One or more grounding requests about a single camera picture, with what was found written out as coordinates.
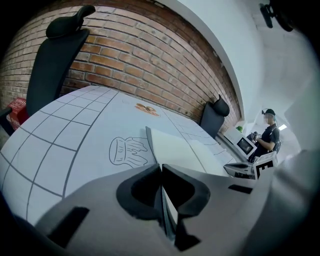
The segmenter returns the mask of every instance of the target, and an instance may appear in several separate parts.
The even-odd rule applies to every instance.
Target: white table
[[[9,138],[0,152],[3,196],[13,213],[35,225],[85,183],[155,164],[146,126],[199,140],[222,165],[235,162],[194,121],[107,87],[88,86],[51,102]]]

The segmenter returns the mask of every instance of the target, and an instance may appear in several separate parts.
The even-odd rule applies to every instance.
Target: man's arm
[[[269,150],[269,151],[273,150],[276,145],[273,141],[265,142],[260,138],[258,138],[256,141],[259,142],[262,147],[264,147],[266,150]]]

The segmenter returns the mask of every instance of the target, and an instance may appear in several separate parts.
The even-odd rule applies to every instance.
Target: black office chair
[[[56,18],[47,27],[48,38],[39,47],[28,85],[29,117],[59,97],[68,70],[89,35],[88,29],[81,29],[84,17],[95,11],[94,6],[85,5],[74,16]],[[14,129],[7,115],[11,112],[11,107],[0,111],[0,125],[10,136]]]
[[[221,98],[215,103],[207,102],[204,107],[204,111],[200,120],[200,126],[204,129],[212,138],[215,138],[219,129],[230,113],[228,104]]]

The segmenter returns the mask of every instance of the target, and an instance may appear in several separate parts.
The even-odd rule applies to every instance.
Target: brick wall
[[[220,94],[230,106],[222,130],[241,118],[231,80],[214,49],[175,12],[143,0],[63,0],[41,10],[14,36],[0,67],[4,108],[26,97],[40,44],[51,21],[72,16],[84,4],[90,36],[73,62],[61,90],[66,94],[102,85],[147,99],[198,121],[204,104]]]

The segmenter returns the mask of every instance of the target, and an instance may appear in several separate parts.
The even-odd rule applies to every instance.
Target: chair headrest
[[[230,108],[228,104],[221,98],[220,94],[219,99],[215,103],[213,103],[212,108],[218,115],[223,117],[228,116],[230,113]]]
[[[84,22],[84,17],[96,11],[92,5],[83,6],[71,17],[59,17],[52,21],[47,27],[45,34],[48,38],[59,38],[79,30]]]

